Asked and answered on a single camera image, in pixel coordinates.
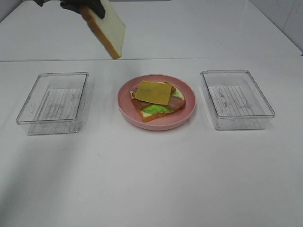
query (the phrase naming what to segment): white tabletop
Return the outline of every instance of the white tabletop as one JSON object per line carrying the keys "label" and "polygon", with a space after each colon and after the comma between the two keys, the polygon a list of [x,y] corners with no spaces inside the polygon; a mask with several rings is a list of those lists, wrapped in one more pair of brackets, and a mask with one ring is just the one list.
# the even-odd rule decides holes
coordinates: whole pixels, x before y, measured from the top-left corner
{"label": "white tabletop", "polygon": [[[249,70],[276,112],[265,130],[216,131],[202,70]],[[299,227],[302,59],[0,62],[1,227]],[[40,73],[88,71],[86,127],[27,136],[15,118]],[[197,96],[188,122],[147,131],[120,114],[129,79],[162,73]]]}
{"label": "white tabletop", "polygon": [[[299,56],[249,0],[113,2],[123,59]],[[82,17],[58,1],[23,2],[0,23],[0,61],[110,59]]]}

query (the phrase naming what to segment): bread slice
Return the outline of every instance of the bread slice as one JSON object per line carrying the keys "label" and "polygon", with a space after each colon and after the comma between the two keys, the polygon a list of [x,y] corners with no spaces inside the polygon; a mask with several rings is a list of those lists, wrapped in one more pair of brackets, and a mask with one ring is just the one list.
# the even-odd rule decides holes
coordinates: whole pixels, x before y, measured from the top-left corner
{"label": "bread slice", "polygon": [[110,56],[113,59],[117,59],[122,56],[125,24],[119,18],[109,0],[100,1],[105,9],[105,17],[103,19],[85,5],[81,6],[79,11]]}
{"label": "bread slice", "polygon": [[[175,95],[177,94],[178,97],[182,98],[185,101],[183,93],[178,88],[176,88],[176,91],[175,91],[174,94]],[[131,96],[131,98],[134,98],[132,91],[130,91],[130,96]],[[146,113],[143,110],[138,110],[137,109],[137,111],[140,114],[140,116],[142,117],[143,122],[149,122],[149,121],[155,120],[159,117],[164,117],[166,115],[173,114],[175,112],[175,111],[172,111],[172,112],[169,112],[169,113],[159,112],[159,113],[156,113],[156,114],[151,114],[151,113]]]}

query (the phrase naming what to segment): sandwich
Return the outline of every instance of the sandwich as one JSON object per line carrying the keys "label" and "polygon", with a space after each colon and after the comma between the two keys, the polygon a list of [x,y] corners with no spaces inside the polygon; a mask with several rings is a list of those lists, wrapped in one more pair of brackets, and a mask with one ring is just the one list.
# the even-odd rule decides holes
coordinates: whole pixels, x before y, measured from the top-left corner
{"label": "sandwich", "polygon": [[129,93],[143,122],[174,114],[185,107],[181,90],[168,82],[142,81]]}
{"label": "sandwich", "polygon": [[122,56],[125,35],[125,24],[119,18],[109,0],[100,0],[105,9],[105,17],[101,19],[88,6],[80,6],[79,11],[91,31],[104,45],[113,59]]}

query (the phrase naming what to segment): transparent container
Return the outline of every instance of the transparent container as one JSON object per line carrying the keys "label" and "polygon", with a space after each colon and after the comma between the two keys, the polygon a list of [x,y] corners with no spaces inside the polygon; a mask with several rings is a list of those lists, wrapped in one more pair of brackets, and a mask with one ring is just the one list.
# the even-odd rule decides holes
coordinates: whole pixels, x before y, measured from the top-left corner
{"label": "transparent container", "polygon": [[264,129],[275,112],[247,70],[203,71],[202,91],[217,130]]}
{"label": "transparent container", "polygon": [[28,135],[75,133],[88,105],[87,72],[40,74],[16,122]]}

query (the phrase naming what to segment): pink plate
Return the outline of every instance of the pink plate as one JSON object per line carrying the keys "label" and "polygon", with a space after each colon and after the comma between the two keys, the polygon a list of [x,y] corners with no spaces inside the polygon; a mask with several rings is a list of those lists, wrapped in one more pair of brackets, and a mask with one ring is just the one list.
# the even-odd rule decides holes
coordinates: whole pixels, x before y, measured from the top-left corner
{"label": "pink plate", "polygon": [[[135,86],[138,86],[142,80],[169,82],[173,84],[184,94],[186,101],[185,108],[150,122],[143,122],[141,116],[132,104],[129,95],[129,91],[131,91]],[[176,128],[188,120],[195,110],[196,96],[191,87],[178,78],[167,75],[151,74],[136,77],[126,82],[119,90],[118,105],[123,117],[131,124],[143,129],[161,131]]]}

